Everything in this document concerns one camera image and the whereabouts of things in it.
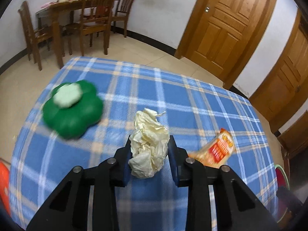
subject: green flower-shaped object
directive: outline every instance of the green flower-shaped object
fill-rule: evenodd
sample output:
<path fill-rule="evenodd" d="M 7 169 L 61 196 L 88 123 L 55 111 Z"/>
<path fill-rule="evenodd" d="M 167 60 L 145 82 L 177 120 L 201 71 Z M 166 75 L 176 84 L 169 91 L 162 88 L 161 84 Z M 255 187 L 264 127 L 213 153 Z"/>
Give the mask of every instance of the green flower-shaped object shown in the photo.
<path fill-rule="evenodd" d="M 68 82 L 60 84 L 51 92 L 51 98 L 44 104 L 43 120 L 48 127 L 55 130 L 65 139 L 78 138 L 87 128 L 97 123 L 103 113 L 103 102 L 96 95 L 96 88 L 85 80 L 76 82 L 81 88 L 79 101 L 68 108 L 60 108 L 53 97 L 58 89 Z"/>

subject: white wall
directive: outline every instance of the white wall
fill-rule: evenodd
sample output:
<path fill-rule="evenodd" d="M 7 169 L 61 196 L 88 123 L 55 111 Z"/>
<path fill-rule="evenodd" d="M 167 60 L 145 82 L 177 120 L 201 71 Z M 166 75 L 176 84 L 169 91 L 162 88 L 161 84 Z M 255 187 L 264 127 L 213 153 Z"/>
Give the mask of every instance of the white wall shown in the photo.
<path fill-rule="evenodd" d="M 277 0 L 267 29 L 234 86 L 248 98 L 261 85 L 277 62 L 290 36 L 297 5 L 294 0 Z"/>
<path fill-rule="evenodd" d="M 0 19 L 0 66 L 25 49 L 21 21 L 17 10 L 24 0 L 12 0 Z M 33 26 L 37 26 L 35 12 L 52 0 L 27 0 Z M 177 48 L 196 0 L 135 0 L 128 22 L 128 30 Z M 66 23 L 68 14 L 62 23 Z"/>

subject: tiled floor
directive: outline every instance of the tiled floor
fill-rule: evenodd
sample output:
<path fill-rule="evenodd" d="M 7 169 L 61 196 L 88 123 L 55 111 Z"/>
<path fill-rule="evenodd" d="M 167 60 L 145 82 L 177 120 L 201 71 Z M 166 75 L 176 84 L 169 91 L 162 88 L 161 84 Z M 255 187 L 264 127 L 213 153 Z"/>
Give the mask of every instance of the tiled floor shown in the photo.
<path fill-rule="evenodd" d="M 119 34 L 111 34 L 109 52 L 105 56 L 102 39 L 102 35 L 98 38 L 94 37 L 93 47 L 89 48 L 89 38 L 86 37 L 84 40 L 85 55 L 148 65 L 191 76 L 219 87 L 223 85 L 223 82 L 214 75 L 186 58 L 178 60 L 159 49 L 132 38 L 124 38 Z M 72 56 L 68 54 L 67 39 L 64 40 L 65 63 L 70 58 L 81 54 L 78 39 L 72 41 Z M 46 47 L 40 51 L 42 71 L 38 70 L 37 64 L 33 60 L 28 61 L 27 56 L 24 56 L 0 75 L 0 157 L 6 161 L 11 160 L 20 128 L 36 99 L 59 71 L 53 51 L 47 51 Z M 260 114 L 259 117 L 268 138 L 274 162 L 283 166 L 280 144 L 271 133 L 268 121 Z"/>

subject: orange object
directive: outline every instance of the orange object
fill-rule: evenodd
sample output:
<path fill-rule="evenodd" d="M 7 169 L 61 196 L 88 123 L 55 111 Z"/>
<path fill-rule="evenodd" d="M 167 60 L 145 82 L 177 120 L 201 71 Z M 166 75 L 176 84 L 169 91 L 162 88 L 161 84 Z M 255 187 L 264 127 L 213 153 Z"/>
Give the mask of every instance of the orange object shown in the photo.
<path fill-rule="evenodd" d="M 11 214 L 9 204 L 9 175 L 10 171 L 7 169 L 6 165 L 0 162 L 0 197 L 5 209 Z"/>
<path fill-rule="evenodd" d="M 219 168 L 231 156 L 234 142 L 231 134 L 221 129 L 220 133 L 198 152 L 189 153 L 188 156 L 200 161 L 204 166 Z"/>

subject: blue checkered fabric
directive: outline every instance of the blue checkered fabric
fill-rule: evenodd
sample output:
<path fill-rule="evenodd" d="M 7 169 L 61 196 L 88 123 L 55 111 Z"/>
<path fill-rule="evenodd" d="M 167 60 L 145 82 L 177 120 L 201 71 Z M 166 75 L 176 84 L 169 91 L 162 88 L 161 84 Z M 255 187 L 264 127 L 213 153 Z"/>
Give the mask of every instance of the blue checkered fabric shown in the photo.
<path fill-rule="evenodd" d="M 62 82 L 85 79 L 104 100 L 101 121 L 79 140 L 63 140 L 50 131 L 41 109 L 50 91 Z M 71 59 L 38 98 L 18 136 L 10 169 L 12 218 L 26 228 L 35 212 L 62 178 L 80 165 L 97 166 L 123 147 L 133 131 L 136 111 L 167 113 L 158 118 L 179 147 L 199 150 L 228 130 L 236 151 L 227 164 L 264 206 L 277 210 L 277 179 L 268 142 L 248 100 L 230 91 L 157 68 L 99 58 Z M 187 188 L 177 188 L 168 159 L 153 178 L 131 177 L 117 188 L 120 230 L 185 230 Z M 210 187 L 212 227 L 217 230 L 214 193 Z M 88 230 L 91 230 L 89 213 Z"/>

